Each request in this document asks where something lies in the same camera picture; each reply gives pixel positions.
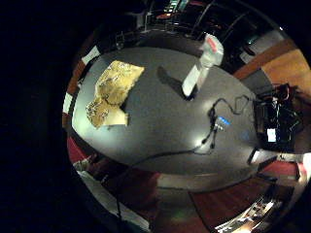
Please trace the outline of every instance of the table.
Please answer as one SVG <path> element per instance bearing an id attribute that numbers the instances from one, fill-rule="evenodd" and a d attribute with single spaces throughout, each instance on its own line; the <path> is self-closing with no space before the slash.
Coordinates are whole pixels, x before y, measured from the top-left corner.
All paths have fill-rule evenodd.
<path id="1" fill-rule="evenodd" d="M 116 59 L 143 66 L 145 72 L 125 101 L 128 126 L 102 126 L 96 130 L 86 118 L 86 104 L 93 99 L 96 81 Z M 254 97 L 241 82 L 214 67 L 196 98 L 185 100 L 180 85 L 196 61 L 197 57 L 179 51 L 148 47 L 102 54 L 87 72 L 78 93 L 73 129 L 91 147 L 127 165 L 158 152 L 194 148 L 209 130 L 207 112 L 219 97 L 232 105 L 236 96 Z M 232 115 L 224 104 L 218 106 L 217 114 L 228 119 L 231 125 L 217 134 L 211 155 L 161 157 L 146 161 L 138 168 L 166 174 L 200 175 L 248 167 L 247 159 L 258 146 L 252 104 L 242 116 Z"/>

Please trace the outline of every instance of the cable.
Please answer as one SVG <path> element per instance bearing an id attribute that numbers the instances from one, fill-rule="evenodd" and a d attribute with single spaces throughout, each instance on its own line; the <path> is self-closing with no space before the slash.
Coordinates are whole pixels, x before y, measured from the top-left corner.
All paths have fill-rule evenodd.
<path id="1" fill-rule="evenodd" d="M 237 109 L 237 101 L 240 99 L 246 99 L 246 103 L 243 105 L 243 107 L 241 108 L 241 110 Z M 181 154 L 187 154 L 187 153 L 191 153 L 191 154 L 196 154 L 196 155 L 210 155 L 213 153 L 215 147 L 216 147 L 216 136 L 218 133 L 218 128 L 216 126 L 216 119 L 217 119 L 217 115 L 216 115 L 216 107 L 220 104 L 220 103 L 225 103 L 227 105 L 227 107 L 230 109 L 231 113 L 233 115 L 236 116 L 240 116 L 244 113 L 244 110 L 246 109 L 248 103 L 250 101 L 255 101 L 253 99 L 251 99 L 250 97 L 248 97 L 247 95 L 241 95 L 238 96 L 234 99 L 234 108 L 224 99 L 224 98 L 219 98 L 217 99 L 214 104 L 212 105 L 212 108 L 207 112 L 207 117 L 209 117 L 210 119 L 210 129 L 209 132 L 207 133 L 206 137 L 201 141 L 201 144 L 199 146 L 194 147 L 193 149 L 190 150 L 176 150 L 176 151 L 165 151 L 165 152 L 160 152 L 160 153 L 155 153 L 153 155 L 150 155 L 148 157 L 145 157 L 137 162 L 135 162 L 134 164 L 130 165 L 124 172 L 123 174 L 121 174 L 121 179 L 120 181 L 117 183 L 117 195 L 116 195 L 116 199 L 117 199 L 117 208 L 118 208 L 118 218 L 120 220 L 120 223 L 122 223 L 122 216 L 121 216 L 121 205 L 120 205 L 120 194 L 121 194 L 121 188 L 125 182 L 125 179 L 127 178 L 128 173 L 133 170 L 137 165 L 146 162 L 148 160 L 151 159 L 155 159 L 155 158 L 160 158 L 160 157 L 165 157 L 165 156 L 174 156 L 174 155 L 181 155 Z M 197 152 L 197 150 L 199 150 L 203 145 L 205 145 L 207 143 L 207 141 L 209 140 L 209 138 L 212 136 L 213 134 L 213 139 L 212 142 L 210 144 L 210 148 L 206 151 L 206 152 Z"/>

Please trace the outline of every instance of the wooden panel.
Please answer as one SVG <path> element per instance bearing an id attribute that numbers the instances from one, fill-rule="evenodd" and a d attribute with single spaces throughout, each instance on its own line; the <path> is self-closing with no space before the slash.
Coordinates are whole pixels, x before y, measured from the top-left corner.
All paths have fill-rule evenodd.
<path id="1" fill-rule="evenodd" d="M 251 178 L 242 183 L 212 192 L 191 193 L 191 199 L 208 228 L 216 227 L 249 208 L 270 183 Z"/>
<path id="2" fill-rule="evenodd" d="M 258 54 L 248 64 L 246 64 L 245 66 L 237 70 L 233 74 L 233 76 L 239 80 L 243 80 L 246 77 L 248 77 L 250 74 L 252 74 L 253 72 L 257 71 L 257 69 L 259 69 L 265 63 L 271 61 L 272 59 L 288 51 L 295 50 L 295 49 L 296 49 L 296 45 L 294 44 L 292 40 L 286 39 L 284 41 L 281 41 L 278 44 L 274 45 L 273 47 L 269 48 L 268 50 L 262 52 L 261 54 Z"/>
<path id="3" fill-rule="evenodd" d="M 61 115 L 61 125 L 64 129 L 67 127 L 67 122 L 68 122 L 68 115 L 65 113 L 62 113 Z"/>
<path id="4" fill-rule="evenodd" d="M 78 83 L 78 79 L 81 76 L 82 72 L 84 71 L 84 69 L 86 68 L 86 65 L 84 64 L 84 62 L 82 60 L 80 60 L 73 72 L 73 75 L 71 77 L 71 80 L 68 84 L 67 87 L 67 93 L 73 95 L 77 89 L 77 83 Z"/>
<path id="5" fill-rule="evenodd" d="M 311 95 L 311 71 L 300 50 L 289 51 L 261 69 L 272 83 L 297 85 L 302 92 Z"/>

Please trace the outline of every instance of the floor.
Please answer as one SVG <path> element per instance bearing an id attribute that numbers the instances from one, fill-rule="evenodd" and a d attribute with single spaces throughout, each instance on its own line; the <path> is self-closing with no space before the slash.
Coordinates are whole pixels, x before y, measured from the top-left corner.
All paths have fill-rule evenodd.
<path id="1" fill-rule="evenodd" d="M 160 211 L 152 231 L 155 233 L 208 233 L 185 190 L 160 188 Z"/>

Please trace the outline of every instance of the crumpled paper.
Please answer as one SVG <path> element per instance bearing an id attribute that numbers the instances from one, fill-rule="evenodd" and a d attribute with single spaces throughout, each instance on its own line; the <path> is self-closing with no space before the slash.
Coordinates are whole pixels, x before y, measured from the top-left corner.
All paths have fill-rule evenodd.
<path id="1" fill-rule="evenodd" d="M 94 100 L 86 106 L 86 116 L 94 127 L 128 124 L 128 114 L 120 106 L 144 70 L 117 60 L 107 67 L 95 85 Z"/>

